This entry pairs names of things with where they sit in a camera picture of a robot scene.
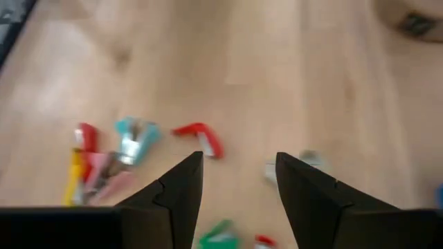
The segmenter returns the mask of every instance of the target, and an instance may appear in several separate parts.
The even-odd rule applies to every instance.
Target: yellow toy piece
[[[79,183],[82,180],[84,167],[82,164],[81,154],[79,149],[72,150],[71,168],[69,169],[68,185],[64,194],[64,204],[68,206],[75,205],[73,202],[75,191],[79,188]]]

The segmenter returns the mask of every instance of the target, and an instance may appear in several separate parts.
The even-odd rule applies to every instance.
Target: dark object
[[[443,248],[438,210],[399,210],[282,152],[275,170],[300,249]]]
[[[413,37],[419,37],[426,34],[435,27],[437,21],[418,13],[410,13],[400,23],[400,30]]]
[[[37,0],[0,0],[0,69]]]
[[[115,207],[0,209],[0,248],[191,248],[203,153]]]
[[[191,248],[203,153],[115,207],[0,209],[0,248]],[[443,248],[438,210],[399,210],[278,153],[280,198],[300,249]]]

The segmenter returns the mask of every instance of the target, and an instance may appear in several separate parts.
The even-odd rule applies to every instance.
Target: pink toy piece
[[[98,202],[116,193],[118,190],[134,181],[134,175],[131,172],[123,171],[118,175],[111,177],[106,186],[104,186],[95,196],[89,200],[89,205],[97,205]]]
[[[100,176],[102,170],[106,167],[109,160],[108,153],[88,153],[89,162],[91,162],[91,173],[89,174],[88,180],[84,184],[85,192],[92,192],[98,177]]]

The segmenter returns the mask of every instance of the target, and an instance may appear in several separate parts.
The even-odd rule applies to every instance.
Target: red plastic piece
[[[91,174],[92,164],[89,160],[89,153],[97,152],[97,134],[98,131],[95,127],[87,123],[80,123],[79,128],[82,130],[83,137],[83,148],[82,150],[82,160],[84,164],[84,172],[83,172],[83,182],[85,183],[88,180],[89,175]]]
[[[197,135],[198,133],[203,133],[208,139],[208,143],[211,146],[211,149],[214,152],[215,158],[222,158],[224,155],[222,144],[219,139],[215,135],[215,132],[206,124],[201,122],[192,123],[186,125],[184,127],[179,127],[177,129],[173,129],[172,133],[174,135],[186,135],[193,134]]]
[[[269,247],[276,247],[277,243],[275,242],[275,240],[271,239],[270,237],[266,236],[266,235],[256,235],[255,236],[255,241],[263,243]]]

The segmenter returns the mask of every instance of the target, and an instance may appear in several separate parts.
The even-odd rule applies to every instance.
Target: red toy piece
[[[89,160],[89,153],[97,152],[97,129],[90,124],[80,123],[78,125],[78,129],[75,130],[77,135],[77,140],[82,150],[82,162],[84,165],[83,171],[83,182],[85,183],[88,180],[89,175],[91,174],[92,164]]]
[[[275,248],[277,243],[266,235],[255,236],[255,248]]]
[[[222,144],[215,135],[215,132],[206,124],[201,122],[192,123],[184,127],[173,129],[174,135],[193,134],[199,138],[200,144],[204,149],[205,155],[215,158],[222,158],[224,155]]]

